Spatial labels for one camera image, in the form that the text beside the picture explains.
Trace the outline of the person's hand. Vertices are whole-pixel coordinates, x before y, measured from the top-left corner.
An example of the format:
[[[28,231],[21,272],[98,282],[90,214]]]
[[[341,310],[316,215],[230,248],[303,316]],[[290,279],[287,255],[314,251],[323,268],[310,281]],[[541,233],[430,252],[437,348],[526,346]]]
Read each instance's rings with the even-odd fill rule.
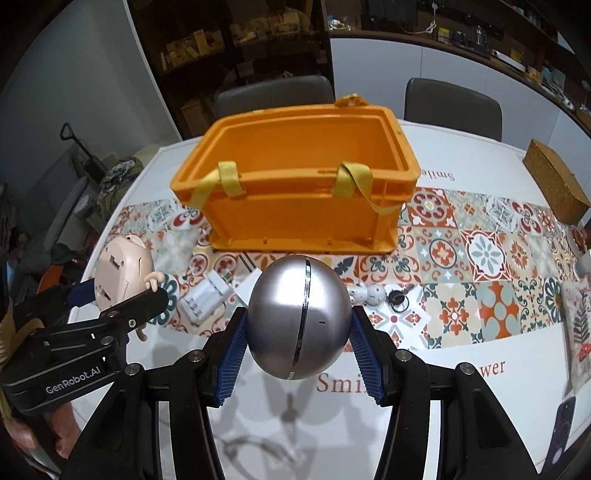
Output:
[[[1,390],[1,456],[25,460],[40,449],[62,468],[80,435],[74,399],[73,393],[13,395]]]

